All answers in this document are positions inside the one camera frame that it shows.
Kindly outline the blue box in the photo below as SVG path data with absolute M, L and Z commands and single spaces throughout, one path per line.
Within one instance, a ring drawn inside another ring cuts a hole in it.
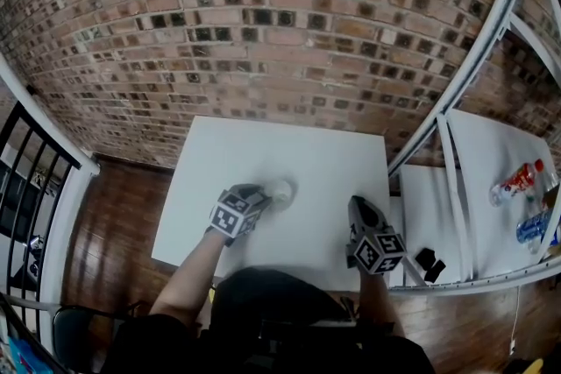
M 53 370 L 34 354 L 26 341 L 10 337 L 9 345 L 17 374 L 53 374 Z

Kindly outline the small black object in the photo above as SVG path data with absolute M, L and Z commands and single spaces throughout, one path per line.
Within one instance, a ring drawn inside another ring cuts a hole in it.
M 428 248 L 421 249 L 415 256 L 415 261 L 425 271 L 423 279 L 430 283 L 435 283 L 446 268 L 446 264 L 436 259 L 435 252 Z

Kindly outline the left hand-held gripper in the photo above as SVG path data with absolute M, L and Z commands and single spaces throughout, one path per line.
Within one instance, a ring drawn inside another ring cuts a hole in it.
M 216 230 L 225 236 L 225 246 L 231 247 L 235 240 L 255 230 L 263 212 L 272 204 L 273 198 L 256 184 L 237 184 L 225 189 L 210 213 L 206 232 Z

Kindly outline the white cup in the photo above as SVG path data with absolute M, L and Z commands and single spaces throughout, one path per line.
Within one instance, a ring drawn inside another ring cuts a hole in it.
M 289 208 L 295 197 L 295 188 L 290 182 L 283 179 L 267 183 L 265 192 L 272 199 L 271 209 L 278 211 Z

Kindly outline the black chair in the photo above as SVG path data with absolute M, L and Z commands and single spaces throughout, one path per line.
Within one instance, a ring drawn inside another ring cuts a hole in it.
M 119 328 L 147 306 L 138 301 L 113 313 L 63 306 L 53 317 L 53 352 L 60 364 L 78 374 L 99 374 Z

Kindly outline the person's left forearm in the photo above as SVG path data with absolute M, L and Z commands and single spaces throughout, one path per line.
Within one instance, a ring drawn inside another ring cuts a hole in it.
M 208 297 L 226 235 L 210 230 L 188 254 L 149 312 L 175 318 L 192 328 Z

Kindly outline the black metal railing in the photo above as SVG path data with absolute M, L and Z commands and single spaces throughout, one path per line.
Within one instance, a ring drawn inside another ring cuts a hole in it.
M 0 129 L 0 262 L 7 292 L 38 293 L 68 175 L 80 163 L 16 103 Z

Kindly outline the person's right forearm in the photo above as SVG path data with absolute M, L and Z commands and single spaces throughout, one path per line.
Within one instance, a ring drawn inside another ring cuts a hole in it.
M 389 332 L 390 335 L 404 337 L 401 320 L 390 299 L 386 282 L 382 275 L 360 271 L 359 319 Z

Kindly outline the white metal rack frame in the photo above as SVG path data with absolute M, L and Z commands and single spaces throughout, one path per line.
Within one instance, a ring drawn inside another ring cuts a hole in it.
M 455 25 L 440 32 L 440 43 L 447 50 L 462 50 L 464 58 L 432 61 L 448 85 L 388 168 L 401 183 L 408 252 L 432 249 L 446 268 L 430 283 L 417 262 L 405 259 L 398 293 L 486 293 L 561 275 L 561 254 L 552 255 L 549 248 L 561 220 L 561 170 L 555 169 L 550 151 L 551 142 L 561 145 L 561 125 L 541 138 L 465 111 L 468 88 L 490 66 L 506 32 L 530 47 L 550 74 L 552 92 L 561 95 L 561 0 L 468 1 L 466 16 L 482 25 L 477 32 Z M 539 186 L 547 180 L 560 185 L 536 254 L 518 243 L 516 227 L 544 211 L 537 190 L 499 207 L 489 200 L 493 186 L 533 159 L 544 164 Z

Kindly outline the blue label plastic bottle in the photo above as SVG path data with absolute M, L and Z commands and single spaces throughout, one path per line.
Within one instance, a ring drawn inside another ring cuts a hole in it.
M 546 227 L 549 224 L 552 210 L 544 210 L 529 219 L 519 222 L 516 227 L 516 239 L 518 243 L 527 248 L 531 254 L 536 254 L 543 241 Z M 561 243 L 561 220 L 550 242 L 550 247 Z

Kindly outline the person's black clothing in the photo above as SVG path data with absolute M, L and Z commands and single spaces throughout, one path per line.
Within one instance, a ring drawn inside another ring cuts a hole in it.
M 351 323 L 326 292 L 286 273 L 236 272 L 195 335 L 155 314 L 123 324 L 100 374 L 436 374 L 394 325 Z

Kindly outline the red label plastic bottle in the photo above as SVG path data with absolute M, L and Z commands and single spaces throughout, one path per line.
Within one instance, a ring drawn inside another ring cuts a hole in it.
M 490 189 L 489 200 L 494 207 L 510 201 L 517 194 L 531 189 L 536 183 L 536 177 L 544 169 L 542 159 L 532 163 L 522 164 L 512 175 Z

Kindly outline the white post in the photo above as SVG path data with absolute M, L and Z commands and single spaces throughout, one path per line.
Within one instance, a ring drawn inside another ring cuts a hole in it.
M 100 166 L 86 152 L 72 143 L 45 114 L 32 99 L 31 94 L 16 76 L 2 53 L 0 53 L 0 78 L 47 136 L 53 138 L 56 144 L 61 145 L 61 148 L 75 158 L 80 165 L 69 171 L 67 180 L 60 186 L 60 199 L 54 208 L 53 225 L 45 241 L 46 266 L 42 270 L 42 279 L 39 281 L 40 292 L 38 300 L 35 302 L 36 305 L 45 304 L 50 307 L 49 311 L 39 313 L 37 330 L 43 346 L 49 352 L 53 352 L 52 318 L 61 304 L 62 284 L 71 236 L 89 183 L 100 173 Z

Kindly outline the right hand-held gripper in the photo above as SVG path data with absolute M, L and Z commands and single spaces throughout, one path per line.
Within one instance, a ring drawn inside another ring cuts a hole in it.
M 370 275 L 393 271 L 407 252 L 401 235 L 388 223 L 382 211 L 366 198 L 353 195 L 348 203 L 348 217 L 347 267 Z

